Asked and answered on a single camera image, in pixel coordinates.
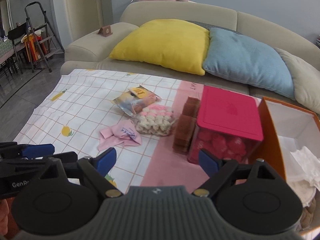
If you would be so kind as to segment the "person's left hand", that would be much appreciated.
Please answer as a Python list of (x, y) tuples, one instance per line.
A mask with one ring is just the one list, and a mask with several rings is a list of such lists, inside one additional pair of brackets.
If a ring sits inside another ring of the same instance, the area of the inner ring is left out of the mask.
[(0, 204), (1, 236), (4, 236), (6, 239), (13, 239), (19, 232), (19, 228), (11, 213), (11, 206), (14, 199), (15, 198), (3, 199)]

